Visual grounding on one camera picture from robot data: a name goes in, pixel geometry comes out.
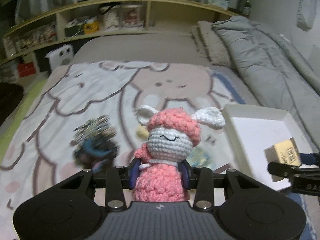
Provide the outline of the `green bed sheet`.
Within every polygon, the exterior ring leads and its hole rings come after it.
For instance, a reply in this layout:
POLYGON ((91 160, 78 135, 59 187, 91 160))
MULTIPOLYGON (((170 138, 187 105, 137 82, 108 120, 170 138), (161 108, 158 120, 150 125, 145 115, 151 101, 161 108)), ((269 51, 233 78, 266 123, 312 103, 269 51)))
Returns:
POLYGON ((21 121, 31 108, 31 105, 40 95, 41 90, 47 82, 47 78, 35 81, 27 88, 24 96, 14 111, 1 124, 1 161, 4 159, 10 142, 18 129, 21 121))

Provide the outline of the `dark blue brown crochet flower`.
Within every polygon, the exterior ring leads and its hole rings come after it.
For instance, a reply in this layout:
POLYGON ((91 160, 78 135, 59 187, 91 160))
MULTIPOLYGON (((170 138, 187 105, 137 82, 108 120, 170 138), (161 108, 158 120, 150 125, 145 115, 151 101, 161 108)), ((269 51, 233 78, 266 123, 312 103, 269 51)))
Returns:
POLYGON ((84 133, 76 137, 76 149, 73 152, 75 162, 83 169, 90 169, 93 173, 103 172, 112 167, 118 155, 118 145, 114 141, 116 130, 111 127, 104 131, 84 133))

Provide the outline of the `yellow small card box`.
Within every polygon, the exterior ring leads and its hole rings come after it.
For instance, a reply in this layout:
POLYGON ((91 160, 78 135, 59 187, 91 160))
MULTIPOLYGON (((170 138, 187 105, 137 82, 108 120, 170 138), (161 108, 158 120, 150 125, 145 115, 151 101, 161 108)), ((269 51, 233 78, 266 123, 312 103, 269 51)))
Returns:
POLYGON ((302 164, 296 142, 293 138, 276 143, 265 149, 265 155, 268 163, 274 161, 291 166, 300 166, 302 164))

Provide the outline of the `grey duvet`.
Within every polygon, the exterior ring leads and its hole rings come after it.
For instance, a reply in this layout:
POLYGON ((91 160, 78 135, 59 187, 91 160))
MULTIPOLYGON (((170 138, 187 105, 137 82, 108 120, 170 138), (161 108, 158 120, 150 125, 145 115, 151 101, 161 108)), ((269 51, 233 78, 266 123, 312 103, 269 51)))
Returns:
POLYGON ((258 101, 291 113, 319 145, 319 77, 301 53, 267 26, 241 16, 212 24, 258 101))

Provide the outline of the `black cushion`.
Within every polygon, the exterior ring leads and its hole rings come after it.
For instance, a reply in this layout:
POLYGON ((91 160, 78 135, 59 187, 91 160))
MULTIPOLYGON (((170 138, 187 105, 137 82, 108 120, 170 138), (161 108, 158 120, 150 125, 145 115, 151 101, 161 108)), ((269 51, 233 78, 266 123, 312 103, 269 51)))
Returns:
POLYGON ((0 85, 0 124, 2 125, 23 99, 24 89, 15 83, 1 82, 0 85))

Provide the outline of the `white cardboard box tray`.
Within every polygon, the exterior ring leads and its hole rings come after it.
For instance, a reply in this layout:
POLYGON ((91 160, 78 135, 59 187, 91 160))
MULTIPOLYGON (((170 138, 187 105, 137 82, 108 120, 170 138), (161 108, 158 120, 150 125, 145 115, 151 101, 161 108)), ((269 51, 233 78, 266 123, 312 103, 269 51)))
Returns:
POLYGON ((300 152, 312 152, 309 142, 292 115, 285 110, 240 104, 225 105, 222 113, 237 168, 274 190, 290 187, 286 178, 273 181, 267 170, 265 150, 293 138, 300 152))

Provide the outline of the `tissue pack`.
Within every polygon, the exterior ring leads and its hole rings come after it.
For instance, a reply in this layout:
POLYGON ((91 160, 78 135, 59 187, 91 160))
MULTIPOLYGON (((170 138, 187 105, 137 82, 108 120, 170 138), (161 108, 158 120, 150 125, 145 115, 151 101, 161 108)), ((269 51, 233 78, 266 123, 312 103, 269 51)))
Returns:
POLYGON ((226 10, 229 7, 229 1, 227 0, 208 0, 208 4, 215 5, 226 10))

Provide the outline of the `pink crochet bunny doll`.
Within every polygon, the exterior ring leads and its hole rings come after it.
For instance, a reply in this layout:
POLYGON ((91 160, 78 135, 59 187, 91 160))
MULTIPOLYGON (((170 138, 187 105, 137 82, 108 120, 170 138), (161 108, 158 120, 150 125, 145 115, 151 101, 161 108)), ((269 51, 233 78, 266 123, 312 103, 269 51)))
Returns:
POLYGON ((225 126, 216 107, 188 114, 182 107, 158 111, 141 105, 136 109, 138 122, 149 133, 147 141, 135 150, 140 159, 140 175, 132 196, 138 202, 185 202, 189 193, 183 187, 178 165, 201 141, 201 125, 219 130, 225 126))

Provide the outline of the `white wall bag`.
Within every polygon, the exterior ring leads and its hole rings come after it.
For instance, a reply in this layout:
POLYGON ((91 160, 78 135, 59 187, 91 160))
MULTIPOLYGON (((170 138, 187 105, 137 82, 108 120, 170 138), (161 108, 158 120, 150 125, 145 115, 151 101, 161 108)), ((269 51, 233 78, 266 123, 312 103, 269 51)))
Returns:
POLYGON ((317 0, 299 0, 296 26, 303 31, 313 28, 317 12, 317 0))

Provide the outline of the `red box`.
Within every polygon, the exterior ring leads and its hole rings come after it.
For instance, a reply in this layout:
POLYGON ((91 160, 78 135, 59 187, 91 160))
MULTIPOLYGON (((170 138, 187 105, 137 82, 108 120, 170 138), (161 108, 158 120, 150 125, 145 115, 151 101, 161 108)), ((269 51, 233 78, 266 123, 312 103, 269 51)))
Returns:
POLYGON ((18 70, 19 77, 25 77, 25 76, 36 74, 36 69, 32 62, 18 64, 17 70, 18 70))

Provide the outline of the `red doll in clear case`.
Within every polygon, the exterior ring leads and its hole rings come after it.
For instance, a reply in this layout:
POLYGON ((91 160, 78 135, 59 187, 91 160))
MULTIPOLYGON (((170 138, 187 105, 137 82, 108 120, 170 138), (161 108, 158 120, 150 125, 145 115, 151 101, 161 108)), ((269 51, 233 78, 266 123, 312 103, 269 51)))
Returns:
POLYGON ((121 24, 123 28, 143 29, 143 5, 126 4, 122 6, 121 24))

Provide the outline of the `floral brocade drawstring pouch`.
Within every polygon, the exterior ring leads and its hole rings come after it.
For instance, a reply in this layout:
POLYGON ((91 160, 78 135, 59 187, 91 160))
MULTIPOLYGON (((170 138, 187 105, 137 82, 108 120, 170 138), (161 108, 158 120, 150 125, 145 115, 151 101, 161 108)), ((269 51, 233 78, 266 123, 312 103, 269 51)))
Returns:
POLYGON ((205 167, 211 163, 211 157, 200 146, 197 146, 189 154, 187 162, 193 167, 205 167))

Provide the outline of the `cartoon bear blanket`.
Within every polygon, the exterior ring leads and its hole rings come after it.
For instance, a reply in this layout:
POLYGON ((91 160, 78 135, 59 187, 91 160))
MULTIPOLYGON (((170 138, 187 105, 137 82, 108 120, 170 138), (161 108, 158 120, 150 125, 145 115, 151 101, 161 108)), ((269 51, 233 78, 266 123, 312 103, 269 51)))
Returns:
POLYGON ((233 170, 225 126, 201 125, 211 157, 193 167, 185 202, 138 202, 129 164, 147 141, 136 109, 199 109, 242 103, 230 83, 203 66, 144 61, 72 64, 22 120, 1 164, 1 239, 299 239, 303 208, 233 170), (75 162, 76 137, 116 130, 112 167, 75 162))

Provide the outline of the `oval wooden block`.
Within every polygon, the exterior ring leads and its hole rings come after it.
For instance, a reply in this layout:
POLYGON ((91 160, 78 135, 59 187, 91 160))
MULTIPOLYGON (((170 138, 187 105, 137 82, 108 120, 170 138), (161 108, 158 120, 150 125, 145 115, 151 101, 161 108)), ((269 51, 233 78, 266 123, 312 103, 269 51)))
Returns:
POLYGON ((146 140, 149 136, 149 132, 144 126, 139 125, 136 128, 136 136, 142 140, 146 140))

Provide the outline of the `beige fuzzy pillow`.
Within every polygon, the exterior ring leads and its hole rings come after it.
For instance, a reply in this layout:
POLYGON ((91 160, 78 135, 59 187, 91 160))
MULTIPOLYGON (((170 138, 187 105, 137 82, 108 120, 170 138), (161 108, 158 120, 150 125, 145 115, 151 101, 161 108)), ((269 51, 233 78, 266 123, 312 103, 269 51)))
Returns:
POLYGON ((232 61, 223 41, 212 29, 212 23, 199 21, 191 27, 191 36, 197 51, 205 57, 211 65, 231 68, 232 61))

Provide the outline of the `wooden headboard shelf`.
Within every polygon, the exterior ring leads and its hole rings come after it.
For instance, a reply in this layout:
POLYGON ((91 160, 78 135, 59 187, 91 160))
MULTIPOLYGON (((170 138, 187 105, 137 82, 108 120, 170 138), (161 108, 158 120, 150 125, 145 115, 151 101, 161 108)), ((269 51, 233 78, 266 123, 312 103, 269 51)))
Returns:
POLYGON ((1 60, 1 63, 5 64, 39 49, 86 38, 160 32, 187 34, 191 26, 198 21, 216 22, 227 20, 234 15, 236 13, 230 10, 191 0, 89 0, 78 2, 45 12, 11 27, 4 34, 3 42, 13 44, 17 51, 1 60), (122 27, 122 6, 126 4, 143 5, 143 29, 122 27), (106 5, 119 5, 119 30, 103 30, 103 17, 99 8, 106 5), (99 31, 84 34, 84 24, 94 21, 99 22, 99 31))

